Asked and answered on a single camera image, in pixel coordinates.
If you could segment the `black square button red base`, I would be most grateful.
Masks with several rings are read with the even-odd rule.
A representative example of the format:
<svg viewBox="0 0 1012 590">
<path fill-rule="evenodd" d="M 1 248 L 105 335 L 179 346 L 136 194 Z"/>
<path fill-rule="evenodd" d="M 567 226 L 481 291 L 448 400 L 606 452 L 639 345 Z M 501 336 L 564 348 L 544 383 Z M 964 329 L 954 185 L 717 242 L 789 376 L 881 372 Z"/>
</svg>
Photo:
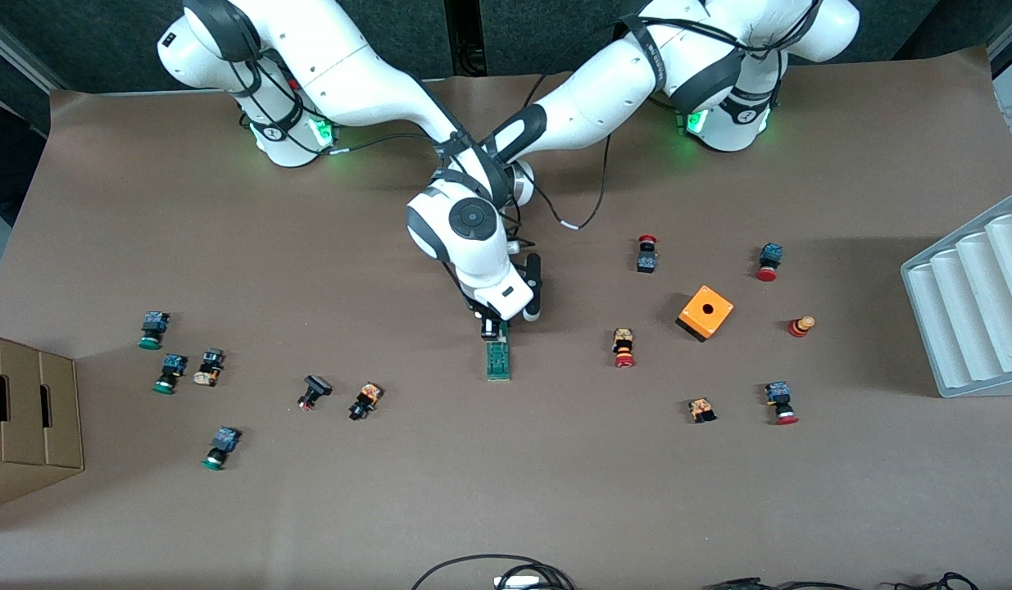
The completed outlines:
<svg viewBox="0 0 1012 590">
<path fill-rule="evenodd" d="M 298 399 L 298 406 L 303 411 L 312 411 L 315 408 L 315 404 L 322 398 L 327 397 L 333 392 L 333 385 L 317 376 L 317 374 L 309 374 L 304 382 L 306 382 L 306 392 Z"/>
</svg>

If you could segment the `orange button enclosure box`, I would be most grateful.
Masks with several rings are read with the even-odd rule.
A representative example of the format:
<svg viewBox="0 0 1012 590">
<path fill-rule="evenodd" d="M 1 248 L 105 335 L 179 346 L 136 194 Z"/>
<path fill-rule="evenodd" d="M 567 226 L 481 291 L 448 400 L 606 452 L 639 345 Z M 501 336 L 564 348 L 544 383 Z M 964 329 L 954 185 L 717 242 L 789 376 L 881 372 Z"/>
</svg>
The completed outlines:
<svg viewBox="0 0 1012 590">
<path fill-rule="evenodd" d="M 679 311 L 675 324 L 704 343 L 715 336 L 733 309 L 734 305 L 729 300 L 708 285 L 701 285 Z"/>
</svg>

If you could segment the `brown paper table cover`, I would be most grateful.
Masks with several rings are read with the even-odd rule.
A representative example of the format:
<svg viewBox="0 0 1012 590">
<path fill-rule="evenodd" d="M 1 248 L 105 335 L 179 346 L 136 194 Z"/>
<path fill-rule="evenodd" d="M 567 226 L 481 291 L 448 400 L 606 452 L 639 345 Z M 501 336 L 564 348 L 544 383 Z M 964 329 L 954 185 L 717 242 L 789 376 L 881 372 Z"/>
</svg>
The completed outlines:
<svg viewBox="0 0 1012 590">
<path fill-rule="evenodd" d="M 947 571 L 1012 590 L 1012 397 L 937 395 L 900 276 L 1012 195 L 981 48 L 795 68 L 734 154 L 642 108 L 594 223 L 524 212 L 546 287 L 506 383 L 406 232 L 424 144 L 284 170 L 224 94 L 50 101 L 0 335 L 75 358 L 86 467 L 0 506 L 0 588 L 393 590 L 495 553 L 604 590 Z M 675 324 L 701 285 L 734 305 L 704 343 Z M 152 311 L 170 314 L 155 351 Z M 224 369 L 197 385 L 209 348 Z M 188 358 L 173 395 L 152 389 L 167 354 Z M 334 390 L 303 411 L 309 374 Z M 776 381 L 796 424 L 765 400 Z M 352 421 L 367 382 L 384 396 Z M 715 421 L 692 422 L 698 398 Z M 208 470 L 221 426 L 241 438 Z"/>
</svg>

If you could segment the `white ridged plastic tray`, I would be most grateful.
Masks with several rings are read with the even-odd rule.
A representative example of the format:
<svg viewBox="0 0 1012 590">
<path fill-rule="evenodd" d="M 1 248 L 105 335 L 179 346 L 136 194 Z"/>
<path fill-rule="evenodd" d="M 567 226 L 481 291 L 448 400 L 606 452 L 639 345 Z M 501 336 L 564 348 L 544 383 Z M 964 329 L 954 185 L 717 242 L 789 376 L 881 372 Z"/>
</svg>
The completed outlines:
<svg viewBox="0 0 1012 590">
<path fill-rule="evenodd" d="M 1012 397 L 1012 195 L 900 273 L 940 397 Z"/>
</svg>

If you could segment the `green button with blue block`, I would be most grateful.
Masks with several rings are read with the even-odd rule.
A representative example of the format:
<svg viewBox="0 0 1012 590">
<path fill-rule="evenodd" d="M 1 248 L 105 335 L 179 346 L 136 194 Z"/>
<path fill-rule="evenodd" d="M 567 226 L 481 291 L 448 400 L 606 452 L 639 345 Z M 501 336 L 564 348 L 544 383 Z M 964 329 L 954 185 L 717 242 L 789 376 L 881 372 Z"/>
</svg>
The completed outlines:
<svg viewBox="0 0 1012 590">
<path fill-rule="evenodd" d="M 162 339 L 170 325 L 170 314 L 161 311 L 147 312 L 143 317 L 142 336 L 138 346 L 143 350 L 161 350 Z"/>
<path fill-rule="evenodd" d="M 239 429 L 221 426 L 217 430 L 217 433 L 215 433 L 215 437 L 210 443 L 210 451 L 207 452 L 202 466 L 208 470 L 223 470 L 229 455 L 235 451 L 236 446 L 239 444 L 241 432 Z"/>
<path fill-rule="evenodd" d="M 179 380 L 184 376 L 188 366 L 188 358 L 183 355 L 167 354 L 162 360 L 160 377 L 154 381 L 152 389 L 155 393 L 173 395 Z"/>
</svg>

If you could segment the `black button with orange block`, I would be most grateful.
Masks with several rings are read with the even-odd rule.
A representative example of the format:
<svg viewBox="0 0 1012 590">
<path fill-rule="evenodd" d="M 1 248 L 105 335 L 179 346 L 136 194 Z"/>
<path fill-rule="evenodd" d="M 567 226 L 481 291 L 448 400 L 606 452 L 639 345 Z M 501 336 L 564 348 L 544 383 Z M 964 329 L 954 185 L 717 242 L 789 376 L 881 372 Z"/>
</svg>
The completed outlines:
<svg viewBox="0 0 1012 590">
<path fill-rule="evenodd" d="M 384 391 L 380 385 L 367 382 L 360 389 L 355 402 L 349 407 L 349 419 L 352 421 L 366 419 L 370 412 L 377 407 L 382 396 L 384 396 Z"/>
</svg>

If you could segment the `brown cardboard box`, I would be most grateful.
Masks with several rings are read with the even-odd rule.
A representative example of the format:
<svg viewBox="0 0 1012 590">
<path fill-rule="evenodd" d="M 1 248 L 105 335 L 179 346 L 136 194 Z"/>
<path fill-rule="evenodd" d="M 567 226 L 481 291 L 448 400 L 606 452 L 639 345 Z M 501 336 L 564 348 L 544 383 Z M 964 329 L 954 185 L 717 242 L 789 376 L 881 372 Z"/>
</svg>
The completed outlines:
<svg viewBox="0 0 1012 590">
<path fill-rule="evenodd" d="M 74 360 L 0 338 L 0 506 L 83 471 Z"/>
</svg>

